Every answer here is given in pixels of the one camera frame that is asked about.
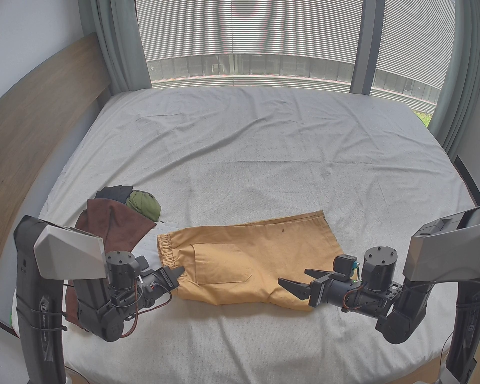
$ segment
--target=back pocket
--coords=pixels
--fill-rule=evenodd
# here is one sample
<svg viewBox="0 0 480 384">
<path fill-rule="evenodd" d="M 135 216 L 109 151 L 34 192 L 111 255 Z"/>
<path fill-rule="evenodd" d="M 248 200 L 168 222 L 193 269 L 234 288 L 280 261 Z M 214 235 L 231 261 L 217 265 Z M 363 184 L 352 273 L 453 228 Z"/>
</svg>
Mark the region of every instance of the back pocket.
<svg viewBox="0 0 480 384">
<path fill-rule="evenodd" d="M 192 244 L 197 284 L 243 283 L 252 276 L 250 256 L 235 244 Z"/>
</svg>

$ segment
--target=mattress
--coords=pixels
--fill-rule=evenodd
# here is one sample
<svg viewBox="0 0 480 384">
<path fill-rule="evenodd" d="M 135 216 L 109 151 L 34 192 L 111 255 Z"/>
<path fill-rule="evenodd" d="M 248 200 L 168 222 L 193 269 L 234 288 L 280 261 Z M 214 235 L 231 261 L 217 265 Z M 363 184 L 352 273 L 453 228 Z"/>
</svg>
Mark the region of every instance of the mattress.
<svg viewBox="0 0 480 384">
<path fill-rule="evenodd" d="M 410 236 L 473 207 L 406 104 L 292 88 L 115 96 L 64 167 L 41 218 L 72 226 L 87 199 L 117 184 L 151 192 L 160 220 L 179 228 L 323 210 L 345 253 L 363 260 L 370 247 L 395 248 L 398 282 Z M 455 285 L 436 286 L 418 329 L 392 345 L 375 319 L 333 306 L 304 313 L 174 297 L 114 343 L 66 323 L 65 362 L 98 384 L 386 383 L 440 354 L 455 300 Z"/>
</svg>

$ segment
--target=brown garment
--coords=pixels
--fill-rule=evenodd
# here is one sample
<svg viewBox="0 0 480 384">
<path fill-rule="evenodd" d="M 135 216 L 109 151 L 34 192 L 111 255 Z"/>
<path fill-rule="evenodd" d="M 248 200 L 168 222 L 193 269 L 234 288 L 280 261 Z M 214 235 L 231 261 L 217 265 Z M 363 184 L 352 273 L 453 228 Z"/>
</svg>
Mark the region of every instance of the brown garment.
<svg viewBox="0 0 480 384">
<path fill-rule="evenodd" d="M 87 200 L 87 209 L 78 217 L 75 228 L 101 237 L 105 253 L 108 253 L 111 251 L 131 252 L 155 225 L 152 220 L 118 201 L 89 199 Z M 65 306 L 67 321 L 82 328 L 77 315 L 77 295 L 71 287 L 67 287 Z"/>
<path fill-rule="evenodd" d="M 305 268 L 332 270 L 342 254 L 322 211 L 226 227 L 193 227 L 158 235 L 163 265 L 183 266 L 174 293 L 210 304 L 269 302 L 308 311 L 278 278 L 309 283 Z"/>
</svg>

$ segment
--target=headboard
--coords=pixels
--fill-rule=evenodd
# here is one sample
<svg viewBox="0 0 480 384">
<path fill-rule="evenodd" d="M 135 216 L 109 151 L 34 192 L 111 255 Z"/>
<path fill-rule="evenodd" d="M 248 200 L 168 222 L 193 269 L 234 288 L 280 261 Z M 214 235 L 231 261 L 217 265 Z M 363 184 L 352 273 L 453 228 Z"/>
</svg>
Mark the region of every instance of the headboard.
<svg viewBox="0 0 480 384">
<path fill-rule="evenodd" d="M 0 98 L 0 253 L 42 166 L 109 84 L 93 33 L 45 60 Z"/>
</svg>

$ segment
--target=pants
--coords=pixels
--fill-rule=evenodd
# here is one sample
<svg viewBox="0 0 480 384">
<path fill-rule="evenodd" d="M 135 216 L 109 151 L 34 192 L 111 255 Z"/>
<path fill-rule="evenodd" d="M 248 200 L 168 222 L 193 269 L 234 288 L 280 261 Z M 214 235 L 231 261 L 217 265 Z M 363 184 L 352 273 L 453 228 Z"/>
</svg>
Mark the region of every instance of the pants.
<svg viewBox="0 0 480 384">
<path fill-rule="evenodd" d="M 210 304 L 269 302 L 308 311 L 278 285 L 309 283 L 305 268 L 332 270 L 342 254 L 322 211 L 235 226 L 192 227 L 158 235 L 163 265 L 183 266 L 177 294 Z"/>
</svg>

